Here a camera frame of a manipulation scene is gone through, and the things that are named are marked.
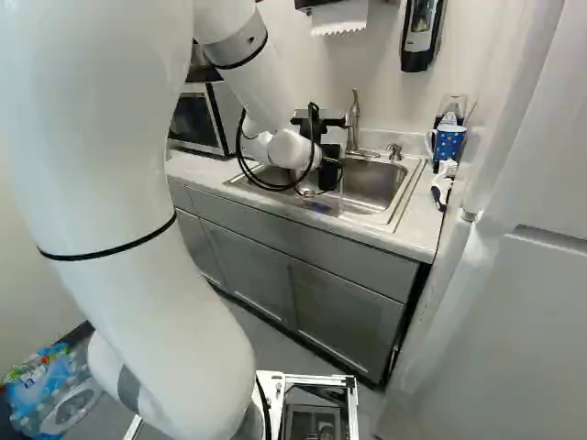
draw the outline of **blue cup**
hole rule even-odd
[[[432,148],[432,136],[434,135],[434,148]],[[438,126],[436,130],[430,130],[426,133],[426,147],[432,156],[434,162],[441,160],[453,159],[460,157],[462,144],[467,136],[465,126]]]

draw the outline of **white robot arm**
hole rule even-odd
[[[254,356],[185,249],[163,150],[195,36],[248,110],[244,129],[271,131],[258,156],[304,166],[310,143],[291,130],[254,3],[11,0],[0,20],[13,189],[97,330],[94,375],[177,439],[231,438],[251,402]]]

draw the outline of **microwave door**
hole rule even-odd
[[[170,138],[176,145],[215,154],[226,151],[210,97],[206,84],[186,84],[170,125]]]

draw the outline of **countertop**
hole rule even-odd
[[[414,154],[420,149],[407,150]],[[300,207],[290,206],[270,197],[248,192],[225,182],[241,173],[236,159],[217,159],[182,151],[171,151],[165,170],[169,179],[205,193],[278,215],[298,223],[350,238],[404,257],[431,264],[437,250],[442,213],[430,195],[429,183],[434,174],[428,162],[420,175],[404,215],[393,231],[389,225],[365,225]]]

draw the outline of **stainless steel sink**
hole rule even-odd
[[[404,156],[401,161],[346,157],[342,160],[344,176],[335,191],[322,193],[318,173],[314,171],[295,189],[268,192],[257,187],[244,175],[226,182],[247,191],[263,194],[285,204],[299,206],[320,214],[388,225],[399,221],[417,177],[425,161]],[[266,182],[285,184],[295,178],[290,170],[260,165],[254,173]]]

